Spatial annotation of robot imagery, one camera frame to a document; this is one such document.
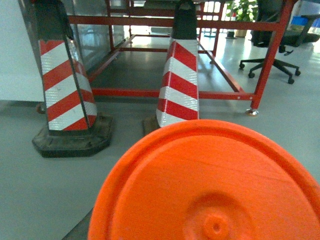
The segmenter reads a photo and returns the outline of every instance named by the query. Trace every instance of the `red and white striped traffic cone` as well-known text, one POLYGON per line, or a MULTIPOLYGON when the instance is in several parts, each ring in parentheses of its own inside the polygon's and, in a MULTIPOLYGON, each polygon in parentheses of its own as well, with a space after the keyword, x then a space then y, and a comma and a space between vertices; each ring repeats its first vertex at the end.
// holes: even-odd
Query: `red and white striped traffic cone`
POLYGON ((44 157, 84 157, 110 143, 112 117, 94 95, 59 0, 35 3, 47 125, 32 140, 44 157))
POLYGON ((156 110, 160 127, 199 119, 197 40, 171 39, 156 110))
POLYGON ((191 0, 175 8, 156 118, 160 127, 199 119, 197 18, 191 0))

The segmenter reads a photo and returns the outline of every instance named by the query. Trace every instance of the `red steel bar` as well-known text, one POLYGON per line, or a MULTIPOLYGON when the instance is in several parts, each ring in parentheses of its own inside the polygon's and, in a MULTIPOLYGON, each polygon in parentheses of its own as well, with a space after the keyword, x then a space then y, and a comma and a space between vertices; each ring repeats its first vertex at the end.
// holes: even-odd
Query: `red steel bar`
POLYGON ((146 47, 119 47, 120 52, 151 52, 151 53, 166 53, 166 48, 146 48, 146 47))
MULTIPOLYGON (((284 34, 290 12, 293 9, 294 3, 296 0, 284 0, 282 14, 280 16, 279 22, 237 22, 237 21, 222 21, 222 9, 223 4, 220 5, 220 10, 218 13, 212 13, 213 16, 218 16, 217 21, 210 20, 198 20, 198 28, 210 28, 217 29, 217 34, 219 37, 219 29, 239 29, 239 30, 256 30, 256 31, 271 31, 273 32, 271 42, 266 54, 266 58, 263 64, 263 68, 255 89, 254 93, 247 93, 240 87, 236 80, 230 75, 230 73, 222 66, 220 62, 215 59, 218 38, 216 35, 213 56, 210 51, 205 50, 204 47, 200 44, 200 47, 203 50, 198 52, 201 54, 207 54, 208 57, 212 60, 212 63, 218 68, 220 73, 226 79, 228 84, 231 86, 234 92, 220 92, 220 91, 200 91, 199 97, 201 99, 220 99, 220 100, 243 100, 251 101, 251 108, 257 109, 259 107, 269 73, 274 61, 275 55, 278 50, 278 46, 281 42, 282 36, 284 34)), ((164 11, 154 11, 152 9, 141 9, 128 6, 127 9, 109 9, 108 16, 69 16, 70 23, 72 24, 93 24, 93 25, 120 25, 120 26, 150 26, 150 27, 172 27, 173 18, 158 18, 164 17, 164 15, 171 14, 173 11, 164 10, 164 11), (116 17, 111 16, 111 13, 130 13, 129 17, 116 17), (144 15, 150 13, 150 16, 156 16, 152 18, 143 18, 143 17, 132 17, 132 15, 144 15)), ((210 16, 211 13, 199 14, 200 16, 210 16)), ((124 42, 119 48, 115 50, 110 55, 109 59, 104 62, 95 72, 89 76, 90 82, 92 82, 109 64, 110 62, 123 51, 133 51, 133 52, 167 52, 167 49, 163 48, 140 48, 140 47, 126 47, 134 37, 162 37, 167 38, 168 35, 132 35, 126 42, 124 42)), ((118 96, 118 97, 153 97, 157 98, 159 96, 158 89, 121 89, 121 88, 92 88, 92 92, 97 96, 118 96)))
MULTIPOLYGON (((150 26, 150 27, 172 27, 173 18, 144 18, 144 17, 121 17, 121 16, 76 16, 70 15, 71 24, 90 24, 90 25, 120 25, 120 26, 150 26)), ((243 21, 209 21, 198 20, 198 28, 207 29, 242 29, 257 31, 278 31, 278 22, 243 22, 243 21)))
POLYGON ((274 31, 272 33, 269 48, 265 56, 265 61, 263 62, 259 80, 254 91, 254 95, 256 95, 257 97, 251 102, 252 109, 258 109, 259 107, 262 95, 264 93, 264 90, 267 84, 271 67, 274 63, 274 59, 276 57, 278 47, 280 45, 281 39, 286 30, 287 22, 289 20, 290 13, 294 7, 294 4, 295 4, 295 1, 293 0, 284 0, 282 3, 282 11, 280 16, 280 21, 278 24, 279 27, 277 31, 274 31))
POLYGON ((102 63, 97 70, 93 71, 91 74, 89 74, 88 79, 89 82, 92 83, 93 80, 96 79, 96 77, 102 73, 103 70, 106 69, 106 67, 119 55, 120 49, 125 48, 128 44, 131 43, 131 41, 135 38, 135 35, 132 35, 127 41, 121 44, 119 48, 114 50, 111 55, 109 56, 108 60, 102 63))
MULTIPOLYGON (((130 9, 131 9, 131 1, 127 0, 126 1, 126 10, 127 10, 127 14, 129 17, 131 16, 130 9)), ((132 36, 132 30, 131 30, 131 25, 130 25, 129 26, 129 37, 131 37, 131 36, 132 36)))
MULTIPOLYGON (((106 5, 106 14, 108 17, 111 17, 111 4, 110 0, 104 0, 105 5, 106 5)), ((115 44, 114 44, 114 33, 113 33, 113 28, 112 25, 108 26, 109 30, 109 42, 110 42, 110 49, 113 52, 115 50, 115 44)))
MULTIPOLYGON (((160 93, 158 89, 125 89, 125 88, 99 88, 99 87, 93 87, 92 92, 95 96, 143 97, 143 98, 158 98, 160 93)), ((199 91, 199 98, 215 99, 215 100, 251 101, 255 99, 255 95, 253 93, 245 93, 245 92, 199 91)))
MULTIPOLYGON (((219 20, 219 21, 221 21, 221 19, 222 19, 222 12, 223 12, 223 10, 224 10, 224 6, 225 6, 225 5, 221 2, 221 3, 220 3, 219 12, 218 12, 218 20, 219 20)), ((215 33, 213 50, 212 50, 213 56, 216 56, 216 55, 217 55, 219 34, 220 34, 220 28, 217 28, 217 29, 216 29, 216 33, 215 33)))
MULTIPOLYGON (((202 13, 202 14, 200 14, 201 19, 204 19, 204 11, 205 11, 205 3, 204 3, 204 2, 201 2, 201 3, 200 3, 200 12, 202 13)), ((199 42, 201 41, 201 33, 202 33, 202 27, 199 28, 199 37, 198 37, 198 41, 199 41, 199 42)))
POLYGON ((227 81, 227 83, 230 85, 233 91, 238 93, 244 93, 244 90, 239 85, 239 83, 232 77, 232 75, 224 68, 224 66, 216 59, 216 57, 213 55, 211 56, 210 52, 208 50, 205 50, 204 46, 199 43, 199 46, 204 50, 204 53, 207 54, 207 56, 211 59, 212 64, 216 66, 216 68, 219 70, 219 72, 222 74, 224 79, 227 81))

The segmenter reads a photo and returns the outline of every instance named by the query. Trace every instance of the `potted plant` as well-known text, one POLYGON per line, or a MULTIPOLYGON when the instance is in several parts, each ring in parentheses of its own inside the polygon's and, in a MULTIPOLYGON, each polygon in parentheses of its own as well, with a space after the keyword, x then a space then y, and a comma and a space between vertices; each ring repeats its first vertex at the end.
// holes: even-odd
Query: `potted plant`
MULTIPOLYGON (((235 0, 227 2, 226 16, 231 17, 235 13, 235 20, 239 22, 254 22, 258 15, 257 0, 235 0)), ((247 30, 237 30, 237 37, 245 37, 247 30)))

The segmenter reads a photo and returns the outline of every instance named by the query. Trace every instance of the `orange plastic lid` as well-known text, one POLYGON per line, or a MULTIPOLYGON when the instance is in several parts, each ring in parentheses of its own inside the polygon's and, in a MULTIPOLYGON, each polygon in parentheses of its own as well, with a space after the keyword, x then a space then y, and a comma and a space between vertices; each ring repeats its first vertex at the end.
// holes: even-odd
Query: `orange plastic lid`
POLYGON ((320 186, 288 152, 229 122, 137 142, 105 180, 90 240, 320 240, 320 186))

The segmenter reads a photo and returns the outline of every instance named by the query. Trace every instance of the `green plant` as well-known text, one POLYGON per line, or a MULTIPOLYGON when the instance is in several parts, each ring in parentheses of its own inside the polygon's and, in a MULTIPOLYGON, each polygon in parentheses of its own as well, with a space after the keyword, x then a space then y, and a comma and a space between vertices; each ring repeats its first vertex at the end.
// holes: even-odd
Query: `green plant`
POLYGON ((239 22, 253 22, 258 15, 257 0, 235 0, 227 2, 226 16, 236 13, 235 20, 239 22))

